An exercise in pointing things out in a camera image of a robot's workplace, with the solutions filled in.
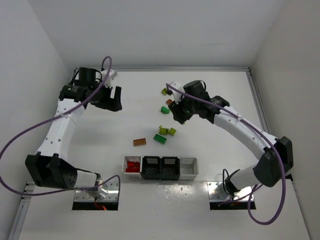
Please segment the red square brick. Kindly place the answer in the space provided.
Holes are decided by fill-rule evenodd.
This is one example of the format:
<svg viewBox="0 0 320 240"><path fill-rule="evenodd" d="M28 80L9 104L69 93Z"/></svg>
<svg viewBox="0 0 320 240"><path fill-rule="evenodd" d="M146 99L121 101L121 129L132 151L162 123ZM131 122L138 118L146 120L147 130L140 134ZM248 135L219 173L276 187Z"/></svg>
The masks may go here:
<svg viewBox="0 0 320 240"><path fill-rule="evenodd" d="M140 168L140 162L138 161L128 161L127 162L127 168L133 168L133 167L138 167Z"/></svg>

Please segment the red long brick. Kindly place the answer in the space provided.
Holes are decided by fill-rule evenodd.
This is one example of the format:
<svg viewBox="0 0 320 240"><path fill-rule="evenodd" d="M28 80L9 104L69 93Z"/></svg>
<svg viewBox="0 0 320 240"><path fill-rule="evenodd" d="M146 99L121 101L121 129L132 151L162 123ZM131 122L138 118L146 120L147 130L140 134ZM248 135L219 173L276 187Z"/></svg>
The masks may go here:
<svg viewBox="0 0 320 240"><path fill-rule="evenodd" d="M139 167L127 167L125 172L126 173L139 173L140 168Z"/></svg>

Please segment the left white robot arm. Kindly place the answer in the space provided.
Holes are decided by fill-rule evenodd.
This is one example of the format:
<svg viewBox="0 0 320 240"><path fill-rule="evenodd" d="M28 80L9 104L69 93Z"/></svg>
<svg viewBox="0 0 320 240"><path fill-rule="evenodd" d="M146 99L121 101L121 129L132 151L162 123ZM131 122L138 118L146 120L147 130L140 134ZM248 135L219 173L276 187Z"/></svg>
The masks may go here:
<svg viewBox="0 0 320 240"><path fill-rule="evenodd" d="M78 121L88 104L112 112L122 110L120 86L112 87L118 73L81 67L69 84L59 93L55 120L34 155L28 155L25 165L38 187L73 190L94 187L100 174L68 163L68 150Z"/></svg>

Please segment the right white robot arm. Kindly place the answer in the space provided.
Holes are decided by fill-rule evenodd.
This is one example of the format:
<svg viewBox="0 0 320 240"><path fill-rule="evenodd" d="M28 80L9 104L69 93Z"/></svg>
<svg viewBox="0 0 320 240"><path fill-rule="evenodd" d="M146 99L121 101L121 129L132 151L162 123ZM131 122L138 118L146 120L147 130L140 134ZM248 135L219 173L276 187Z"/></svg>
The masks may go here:
<svg viewBox="0 0 320 240"><path fill-rule="evenodd" d="M258 160L257 164L238 169L224 181L222 192L234 196L243 188L254 185L273 187L293 168L293 144L283 136L273 136L247 121L221 96L210 97L205 84L194 80L185 85L168 83L174 101L169 105L175 121L184 124L192 116L208 120L227 131Z"/></svg>

